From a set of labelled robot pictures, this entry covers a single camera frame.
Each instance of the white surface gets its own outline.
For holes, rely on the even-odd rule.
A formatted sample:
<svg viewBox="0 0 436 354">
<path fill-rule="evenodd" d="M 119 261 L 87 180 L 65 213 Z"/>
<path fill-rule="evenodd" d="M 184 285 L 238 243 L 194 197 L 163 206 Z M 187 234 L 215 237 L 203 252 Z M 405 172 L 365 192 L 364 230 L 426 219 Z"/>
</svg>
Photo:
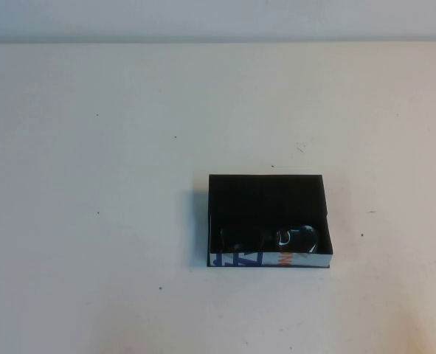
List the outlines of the white surface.
<svg viewBox="0 0 436 354">
<path fill-rule="evenodd" d="M 436 0 L 0 0 L 0 41 L 436 39 Z"/>
<path fill-rule="evenodd" d="M 208 173 L 331 269 L 205 268 Z M 275 352 L 436 353 L 436 44 L 0 46 L 0 353 Z"/>
</svg>

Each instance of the open box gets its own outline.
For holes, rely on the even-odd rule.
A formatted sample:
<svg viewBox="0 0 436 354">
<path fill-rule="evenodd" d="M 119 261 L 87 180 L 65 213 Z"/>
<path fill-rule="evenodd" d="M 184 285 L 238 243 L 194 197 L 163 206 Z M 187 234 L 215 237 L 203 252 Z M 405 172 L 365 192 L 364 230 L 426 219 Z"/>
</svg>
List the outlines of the open box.
<svg viewBox="0 0 436 354">
<path fill-rule="evenodd" d="M 328 268 L 320 175 L 210 175 L 208 266 Z"/>
</svg>

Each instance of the blue printed design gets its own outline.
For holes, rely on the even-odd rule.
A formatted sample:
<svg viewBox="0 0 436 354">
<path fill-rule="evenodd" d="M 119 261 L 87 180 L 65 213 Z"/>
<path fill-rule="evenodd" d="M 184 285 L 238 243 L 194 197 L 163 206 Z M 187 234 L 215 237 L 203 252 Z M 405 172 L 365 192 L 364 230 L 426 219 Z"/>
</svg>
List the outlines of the blue printed design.
<svg viewBox="0 0 436 354">
<path fill-rule="evenodd" d="M 254 254 L 254 252 L 244 253 L 243 256 L 247 256 L 249 254 Z M 263 252 L 257 252 L 257 260 L 248 260 L 247 258 L 239 257 L 239 253 L 232 254 L 232 263 L 225 262 L 225 267 L 237 267 L 237 266 L 246 266 L 246 267 L 260 267 L 262 265 Z M 223 266 L 223 255 L 221 253 L 216 254 L 216 259 L 213 260 L 212 264 L 216 267 Z"/>
</svg>

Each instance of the white table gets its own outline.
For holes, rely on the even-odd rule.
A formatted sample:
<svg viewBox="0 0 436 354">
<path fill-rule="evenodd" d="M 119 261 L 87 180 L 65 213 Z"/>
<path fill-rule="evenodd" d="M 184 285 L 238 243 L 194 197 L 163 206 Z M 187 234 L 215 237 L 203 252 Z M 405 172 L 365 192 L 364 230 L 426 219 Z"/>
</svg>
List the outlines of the white table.
<svg viewBox="0 0 436 354">
<path fill-rule="evenodd" d="M 209 173 L 331 268 L 206 268 Z M 0 353 L 436 353 L 436 43 L 0 46 Z"/>
</svg>

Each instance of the cardboard box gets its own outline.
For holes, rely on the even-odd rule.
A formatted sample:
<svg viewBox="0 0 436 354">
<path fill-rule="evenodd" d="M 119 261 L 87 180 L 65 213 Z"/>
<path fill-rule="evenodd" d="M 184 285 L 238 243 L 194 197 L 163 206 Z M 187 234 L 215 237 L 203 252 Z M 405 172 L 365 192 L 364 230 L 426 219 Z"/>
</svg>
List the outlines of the cardboard box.
<svg viewBox="0 0 436 354">
<path fill-rule="evenodd" d="M 322 176 L 210 175 L 208 266 L 328 268 Z"/>
</svg>

